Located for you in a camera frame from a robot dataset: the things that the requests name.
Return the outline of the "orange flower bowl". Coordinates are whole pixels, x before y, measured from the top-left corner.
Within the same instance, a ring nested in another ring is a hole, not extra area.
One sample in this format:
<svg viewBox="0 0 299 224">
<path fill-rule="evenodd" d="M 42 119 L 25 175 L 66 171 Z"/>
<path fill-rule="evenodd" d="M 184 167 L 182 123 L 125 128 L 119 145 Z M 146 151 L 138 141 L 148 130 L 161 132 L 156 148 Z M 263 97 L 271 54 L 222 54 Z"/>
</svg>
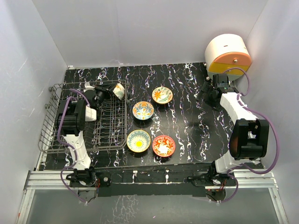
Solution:
<svg viewBox="0 0 299 224">
<path fill-rule="evenodd" d="M 167 87 L 157 87 L 152 92 L 153 100 L 158 104 L 167 104 L 173 99 L 172 91 Z"/>
<path fill-rule="evenodd" d="M 125 96 L 125 88 L 121 83 L 117 83 L 113 89 L 113 93 L 119 100 L 122 100 Z"/>
</svg>

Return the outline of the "blue orange pattern bowl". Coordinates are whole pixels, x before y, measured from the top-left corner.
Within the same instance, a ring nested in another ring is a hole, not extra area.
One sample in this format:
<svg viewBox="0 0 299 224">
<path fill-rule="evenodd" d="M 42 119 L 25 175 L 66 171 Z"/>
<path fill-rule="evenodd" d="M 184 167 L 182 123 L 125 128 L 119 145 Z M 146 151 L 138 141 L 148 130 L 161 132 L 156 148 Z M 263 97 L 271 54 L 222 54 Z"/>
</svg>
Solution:
<svg viewBox="0 0 299 224">
<path fill-rule="evenodd" d="M 150 102 L 140 101 L 133 106 L 133 116 L 138 120 L 148 120 L 154 113 L 154 107 Z"/>
</svg>

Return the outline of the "grey wire dish rack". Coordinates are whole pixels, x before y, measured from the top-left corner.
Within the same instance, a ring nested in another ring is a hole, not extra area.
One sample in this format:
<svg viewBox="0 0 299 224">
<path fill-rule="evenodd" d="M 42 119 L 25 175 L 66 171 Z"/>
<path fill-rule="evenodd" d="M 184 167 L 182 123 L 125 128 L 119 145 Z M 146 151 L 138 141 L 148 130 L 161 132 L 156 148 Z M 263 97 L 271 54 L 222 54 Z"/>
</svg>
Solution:
<svg viewBox="0 0 299 224">
<path fill-rule="evenodd" d="M 124 148 L 127 139 L 127 105 L 128 84 L 126 80 L 104 80 L 91 81 L 90 85 L 120 83 L 125 88 L 123 99 L 118 99 L 112 95 L 109 99 L 104 100 L 97 112 L 97 120 L 87 122 L 83 131 L 85 147 L 88 152 L 121 150 Z M 55 116 L 61 101 L 66 100 L 69 96 L 81 99 L 77 93 L 70 89 L 83 91 L 85 83 L 63 83 L 55 84 L 50 87 L 50 101 L 46 103 L 45 119 L 42 130 L 39 135 L 38 149 L 48 154 L 68 152 L 67 146 L 59 143 L 57 140 L 57 131 L 55 127 Z"/>
</svg>

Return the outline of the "yellow sun blue bowl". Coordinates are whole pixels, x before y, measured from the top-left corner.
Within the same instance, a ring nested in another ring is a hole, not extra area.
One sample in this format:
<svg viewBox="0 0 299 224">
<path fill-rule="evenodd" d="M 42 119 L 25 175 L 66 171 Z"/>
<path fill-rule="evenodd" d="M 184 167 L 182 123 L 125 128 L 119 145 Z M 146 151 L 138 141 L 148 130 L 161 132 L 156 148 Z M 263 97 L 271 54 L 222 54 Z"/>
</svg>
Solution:
<svg viewBox="0 0 299 224">
<path fill-rule="evenodd" d="M 134 130 L 127 137 L 127 146 L 135 153 L 146 151 L 149 148 L 150 143 L 150 135 L 144 130 Z"/>
</svg>

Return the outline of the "red orange pattern bowl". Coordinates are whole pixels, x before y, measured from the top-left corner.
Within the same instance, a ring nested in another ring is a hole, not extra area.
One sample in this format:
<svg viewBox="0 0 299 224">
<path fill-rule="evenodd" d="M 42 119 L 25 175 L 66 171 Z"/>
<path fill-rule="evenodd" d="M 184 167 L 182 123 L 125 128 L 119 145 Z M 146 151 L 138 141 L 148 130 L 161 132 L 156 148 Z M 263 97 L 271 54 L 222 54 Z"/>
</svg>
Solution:
<svg viewBox="0 0 299 224">
<path fill-rule="evenodd" d="M 166 158 L 173 155 L 176 145 L 170 136 L 160 135 L 153 140 L 152 148 L 156 155 Z"/>
</svg>

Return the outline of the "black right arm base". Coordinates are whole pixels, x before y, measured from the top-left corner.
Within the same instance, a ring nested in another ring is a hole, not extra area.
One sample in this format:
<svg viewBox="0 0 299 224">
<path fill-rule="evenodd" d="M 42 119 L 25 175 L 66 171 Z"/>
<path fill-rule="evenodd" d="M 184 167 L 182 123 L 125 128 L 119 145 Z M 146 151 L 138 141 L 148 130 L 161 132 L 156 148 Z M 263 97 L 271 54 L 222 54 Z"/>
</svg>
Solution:
<svg viewBox="0 0 299 224">
<path fill-rule="evenodd" d="M 186 178 L 186 182 L 190 182 L 196 187 L 214 187 L 217 191 L 224 190 L 225 187 L 236 186 L 234 177 L 218 173 L 213 167 L 210 167 L 207 172 L 194 172 Z"/>
</svg>

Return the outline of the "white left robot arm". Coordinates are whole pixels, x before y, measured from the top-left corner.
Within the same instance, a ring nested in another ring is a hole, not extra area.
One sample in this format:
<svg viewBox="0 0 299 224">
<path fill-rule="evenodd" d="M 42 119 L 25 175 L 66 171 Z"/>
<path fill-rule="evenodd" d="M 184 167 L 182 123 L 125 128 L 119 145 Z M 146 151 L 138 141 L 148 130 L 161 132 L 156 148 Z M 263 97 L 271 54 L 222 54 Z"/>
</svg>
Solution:
<svg viewBox="0 0 299 224">
<path fill-rule="evenodd" d="M 122 100 L 125 88 L 118 82 L 102 85 L 90 85 L 87 82 L 83 91 L 73 88 L 70 91 L 76 93 L 79 98 L 68 96 L 66 100 L 61 101 L 54 122 L 57 140 L 70 150 L 73 159 L 71 168 L 85 170 L 91 166 L 84 141 L 85 124 L 99 119 L 104 101 L 112 97 Z"/>
</svg>

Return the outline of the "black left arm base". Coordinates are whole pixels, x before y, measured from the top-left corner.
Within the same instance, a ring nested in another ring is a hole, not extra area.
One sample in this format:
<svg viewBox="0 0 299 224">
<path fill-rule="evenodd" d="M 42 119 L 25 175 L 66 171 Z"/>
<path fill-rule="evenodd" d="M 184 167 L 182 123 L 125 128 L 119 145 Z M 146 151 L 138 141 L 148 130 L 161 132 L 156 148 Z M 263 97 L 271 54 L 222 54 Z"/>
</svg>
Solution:
<svg viewBox="0 0 299 224">
<path fill-rule="evenodd" d="M 66 180 L 70 181 L 72 187 L 110 187 L 111 174 L 109 172 L 98 171 L 94 167 L 86 168 L 85 170 L 74 169 L 71 174 L 66 176 Z"/>
</svg>

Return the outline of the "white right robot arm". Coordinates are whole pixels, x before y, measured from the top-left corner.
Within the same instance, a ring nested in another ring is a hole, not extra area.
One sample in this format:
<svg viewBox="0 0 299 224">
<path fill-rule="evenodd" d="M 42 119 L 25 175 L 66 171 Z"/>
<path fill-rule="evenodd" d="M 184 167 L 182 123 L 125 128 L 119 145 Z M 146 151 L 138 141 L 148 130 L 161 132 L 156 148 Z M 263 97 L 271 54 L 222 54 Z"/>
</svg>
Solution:
<svg viewBox="0 0 299 224">
<path fill-rule="evenodd" d="M 205 81 L 198 98 L 214 110 L 224 109 L 234 123 L 228 151 L 212 162 L 208 173 L 209 182 L 219 185 L 232 168 L 266 156 L 270 125 L 248 110 L 226 74 L 215 74 L 212 81 Z"/>
</svg>

